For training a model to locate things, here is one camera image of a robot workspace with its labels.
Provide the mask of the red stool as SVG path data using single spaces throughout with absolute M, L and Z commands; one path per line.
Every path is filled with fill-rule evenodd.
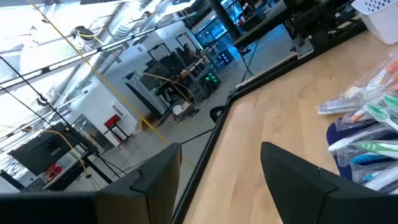
M 122 144 L 127 143 L 129 138 L 132 136 L 131 134 L 128 135 L 122 127 L 120 127 L 119 122 L 121 118 L 119 115 L 114 114 L 110 119 L 108 119 L 104 125 L 106 126 L 107 130 L 104 132 L 105 134 L 111 133 L 111 135 L 117 140 L 118 147 Z

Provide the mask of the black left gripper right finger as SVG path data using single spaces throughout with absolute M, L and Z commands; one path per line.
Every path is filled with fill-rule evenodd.
M 262 170 L 283 224 L 398 224 L 398 196 L 382 194 L 271 142 Z

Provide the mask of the white perforated plastic basket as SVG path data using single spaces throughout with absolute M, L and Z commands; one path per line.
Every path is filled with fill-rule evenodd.
M 354 0 L 351 5 L 380 41 L 398 43 L 398 0 Z

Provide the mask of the person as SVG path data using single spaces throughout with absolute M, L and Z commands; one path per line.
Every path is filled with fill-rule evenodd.
M 190 49 L 190 46 L 188 44 L 183 45 L 183 50 L 185 54 L 185 58 L 189 63 L 192 63 L 197 59 L 196 52 Z

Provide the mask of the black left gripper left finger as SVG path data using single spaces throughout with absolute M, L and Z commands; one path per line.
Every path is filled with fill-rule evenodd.
M 172 143 L 96 193 L 97 224 L 170 224 L 182 147 Z

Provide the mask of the black monitor screen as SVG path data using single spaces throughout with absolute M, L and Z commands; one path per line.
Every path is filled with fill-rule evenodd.
M 46 129 L 8 154 L 38 176 L 71 150 L 64 138 L 55 131 L 61 133 L 72 147 L 79 143 L 70 129 L 67 131 L 63 123 L 57 123 L 54 128 Z

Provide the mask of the black metal table frame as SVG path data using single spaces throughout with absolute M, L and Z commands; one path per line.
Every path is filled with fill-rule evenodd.
M 315 108 L 347 80 L 368 37 L 361 31 L 300 65 L 283 60 L 243 82 L 216 122 L 172 224 L 280 224 L 261 168 L 264 141 L 336 172 L 326 149 L 329 122 Z

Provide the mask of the green toothbrush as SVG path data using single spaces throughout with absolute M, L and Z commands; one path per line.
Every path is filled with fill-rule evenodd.
M 383 95 L 383 101 L 389 109 L 398 112 L 398 98 L 391 95 Z
M 398 145 L 380 142 L 358 142 L 357 148 L 398 159 Z
M 376 121 L 387 124 L 396 131 L 398 131 L 398 124 L 393 122 L 389 113 L 385 109 L 372 103 L 368 103 L 364 107 Z

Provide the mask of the orange toothbrush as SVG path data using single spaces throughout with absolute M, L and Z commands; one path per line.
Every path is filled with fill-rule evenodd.
M 351 122 L 355 123 L 357 122 L 359 119 L 361 119 L 366 113 L 364 111 L 357 111 L 354 113 L 354 115 L 352 115 L 351 117 Z
M 398 60 L 393 60 L 387 66 L 387 81 L 385 87 L 390 87 L 392 91 L 398 90 Z

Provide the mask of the black steel post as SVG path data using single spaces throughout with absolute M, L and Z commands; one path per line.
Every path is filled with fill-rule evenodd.
M 231 38 L 233 40 L 238 39 L 241 36 L 241 34 L 238 28 L 236 27 L 235 23 L 229 17 L 228 13 L 226 12 L 226 9 L 222 6 L 221 2 L 219 0 L 209 0 L 209 2 L 211 3 L 213 10 L 216 12 L 221 22 L 224 24 L 224 26 L 230 33 Z

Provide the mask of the blue toothbrush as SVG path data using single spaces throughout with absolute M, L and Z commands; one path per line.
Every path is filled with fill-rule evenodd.
M 350 160 L 350 163 L 367 166 L 370 164 L 378 164 L 378 163 L 383 163 L 383 162 L 394 162 L 394 161 L 396 161 L 395 158 L 368 152 L 368 153 L 362 154 L 358 157 L 354 157 L 352 160 Z

